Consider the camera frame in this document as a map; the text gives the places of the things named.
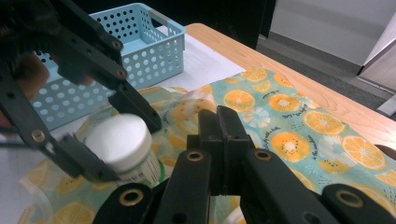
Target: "basket handle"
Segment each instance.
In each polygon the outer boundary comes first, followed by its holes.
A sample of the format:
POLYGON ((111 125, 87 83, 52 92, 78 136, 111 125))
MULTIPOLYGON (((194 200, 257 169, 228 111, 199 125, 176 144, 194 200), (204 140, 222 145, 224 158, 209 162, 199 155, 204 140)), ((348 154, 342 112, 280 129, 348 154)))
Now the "basket handle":
POLYGON ((160 24, 166 27, 168 26, 168 22, 171 20, 155 9, 151 9, 149 13, 152 19, 154 19, 155 21, 159 22, 160 24))

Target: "blue plastic basket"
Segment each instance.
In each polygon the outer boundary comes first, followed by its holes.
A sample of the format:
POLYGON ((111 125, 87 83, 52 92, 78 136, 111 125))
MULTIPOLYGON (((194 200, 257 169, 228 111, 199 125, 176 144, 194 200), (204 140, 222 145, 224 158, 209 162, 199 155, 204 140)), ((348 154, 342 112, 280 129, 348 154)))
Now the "blue plastic basket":
MULTIPOLYGON (((155 85, 183 71, 186 29, 158 11, 137 3, 94 13, 91 17, 123 43, 122 62, 128 72, 127 80, 134 88, 155 85), (153 21, 163 29, 155 28, 153 21)), ((74 85, 57 74, 57 65, 48 54, 37 55, 51 76, 32 105, 50 130, 91 113, 112 94, 99 83, 74 85)))

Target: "screw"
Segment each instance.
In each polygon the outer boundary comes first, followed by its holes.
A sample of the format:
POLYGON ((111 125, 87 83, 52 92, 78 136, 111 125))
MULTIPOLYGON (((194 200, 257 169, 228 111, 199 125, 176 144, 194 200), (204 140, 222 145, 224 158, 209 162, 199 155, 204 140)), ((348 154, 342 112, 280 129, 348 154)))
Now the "screw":
POLYGON ((44 135, 43 131, 41 130, 34 130, 32 131, 32 137, 35 142, 40 143, 46 140, 46 135, 44 135))
POLYGON ((261 160, 261 161, 270 161, 272 159, 271 154, 269 154, 268 152, 263 151, 263 150, 255 151, 254 157, 256 157, 256 159, 261 160))
POLYGON ((117 75, 119 75, 119 77, 126 78, 126 73, 122 69, 117 70, 117 75))
POLYGON ((115 49, 121 49, 121 43, 119 41, 113 41, 112 44, 115 49))
POLYGON ((189 161, 200 161, 203 158, 204 158, 204 154, 202 154, 201 152, 192 151, 189 154, 187 154, 187 159, 189 161))
POLYGON ((143 196, 141 189, 127 189, 121 194, 119 202, 124 206, 134 206, 142 201, 143 196))
POLYGON ((335 192, 335 196, 337 197, 338 201, 348 206, 356 208, 364 206, 364 202, 361 197, 351 191, 339 189, 335 192))

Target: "gray floor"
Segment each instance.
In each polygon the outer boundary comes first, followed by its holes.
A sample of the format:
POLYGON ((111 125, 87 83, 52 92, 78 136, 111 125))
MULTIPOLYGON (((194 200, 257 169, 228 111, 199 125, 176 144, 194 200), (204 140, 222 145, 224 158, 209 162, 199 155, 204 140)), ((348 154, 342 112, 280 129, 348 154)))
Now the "gray floor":
POLYGON ((360 67, 356 64, 284 36, 274 33, 270 33, 269 38, 261 36, 256 50, 372 110, 392 96, 359 80, 360 67))

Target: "robotic hand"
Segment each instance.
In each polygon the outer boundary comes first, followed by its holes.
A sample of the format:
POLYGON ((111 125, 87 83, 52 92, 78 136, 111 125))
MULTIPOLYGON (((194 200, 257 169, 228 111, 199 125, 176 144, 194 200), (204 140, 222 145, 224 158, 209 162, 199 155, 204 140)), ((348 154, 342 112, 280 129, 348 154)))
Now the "robotic hand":
POLYGON ((53 138, 16 79, 23 74, 21 57, 25 53, 52 53, 59 57, 62 77, 80 84, 89 74, 115 92, 108 100, 120 113, 136 114, 156 132, 161 129, 161 119, 125 80, 121 49, 117 38, 71 0, 0 0, 0 110, 12 126, 0 127, 0 133, 17 133, 24 143, 0 143, 0 147, 38 149, 73 177, 119 179, 75 136, 53 138))
POLYGON ((348 185, 331 184, 321 195, 307 189, 274 152, 254 147, 231 108, 219 105, 216 114, 201 110, 198 120, 198 134, 188 135, 187 150, 168 180, 154 189, 120 186, 93 223, 209 223, 216 204, 210 197, 219 195, 239 195, 247 223, 396 223, 381 205, 348 185))

